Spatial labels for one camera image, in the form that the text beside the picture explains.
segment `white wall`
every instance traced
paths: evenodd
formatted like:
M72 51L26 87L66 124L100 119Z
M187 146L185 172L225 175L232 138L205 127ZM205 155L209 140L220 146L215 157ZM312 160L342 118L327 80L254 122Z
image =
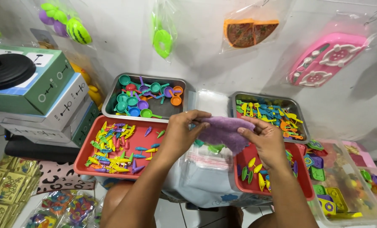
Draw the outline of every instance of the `white wall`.
M97 69L99 63L104 67L105 70L98 73L98 80L105 91L114 78L124 72L179 77L197 88L228 95L250 91L291 97L301 105L311 127L317 122L324 123L344 140L371 142L377 139L377 134L373 133L377 131L377 45L321 88L280 84L285 66L298 58L293 53L305 48L309 37L319 33L336 10L371 15L377 10L377 0L344 0L346 3L297 0L275 43L256 52L234 56L219 54L222 24L224 14L233 10L233 5L243 3L240 0L181 0L178 3L181 9L179 36L171 65L155 53L149 42L147 21L152 0L71 2L82 14L93 15L89 21L94 21L97 28L92 30L92 37L98 60L93 68ZM9 1L4 10L16 15L26 12L19 11L19 7L26 8L34 15L19 15L15 23L24 30L40 28L38 20L30 19L36 15L29 10L31 5L31 0ZM63 39L56 41L64 49L77 49L84 55L93 53L87 47L80 48Z

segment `hand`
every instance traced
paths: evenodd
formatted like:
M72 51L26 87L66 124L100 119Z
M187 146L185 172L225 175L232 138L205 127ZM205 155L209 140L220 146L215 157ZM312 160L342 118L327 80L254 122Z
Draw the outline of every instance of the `hand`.
M238 128L237 131L256 146L263 167L268 171L289 167L282 130L256 118L242 117L242 119L256 125L254 132L243 127Z
M162 159L168 159L172 164L175 163L191 147L201 131L210 126L207 122L196 121L196 119L205 117L211 117L211 113L192 110L171 116L159 147ZM191 123L197 126L190 131Z

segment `yellow toy duck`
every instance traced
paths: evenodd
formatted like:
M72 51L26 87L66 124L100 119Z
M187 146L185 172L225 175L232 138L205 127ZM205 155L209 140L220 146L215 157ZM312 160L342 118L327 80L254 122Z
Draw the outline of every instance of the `yellow toy duck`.
M90 76L87 74L87 72L85 72L85 70L83 70L83 68L79 67L78 65L76 65L72 62L70 63L70 65L72 65L73 70L76 73L80 73L83 76L84 80L86 81L86 83L87 83L87 85L90 89L88 94L90 95L91 100L94 101L94 103L97 105L97 107L101 111L101 108L103 107L103 100L101 99L101 95L100 95L97 87L95 87L94 85L90 85L90 82L91 82Z

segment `black stand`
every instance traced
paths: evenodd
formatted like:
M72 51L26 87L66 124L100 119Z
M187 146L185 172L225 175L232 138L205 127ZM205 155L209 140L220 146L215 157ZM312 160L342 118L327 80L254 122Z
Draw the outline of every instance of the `black stand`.
M35 70L35 64L27 56L12 53L0 55L0 90L25 82Z

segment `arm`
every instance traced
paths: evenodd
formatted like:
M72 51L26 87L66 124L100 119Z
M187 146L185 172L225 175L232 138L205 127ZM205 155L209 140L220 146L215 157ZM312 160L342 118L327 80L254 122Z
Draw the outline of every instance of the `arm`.
M256 126L254 132L242 127L238 128L238 132L255 144L259 158L269 173L277 227L318 228L289 167L281 129L259 119L242 118Z
M125 227L150 227L151 218L155 214L159 195L169 170L177 159L190 148L201 130L210 126L209 123L201 123L190 131L189 124L196 118L210 116L210 113L193 110L170 117L158 152L116 207L103 228L119 227L120 218L123 218L122 226Z

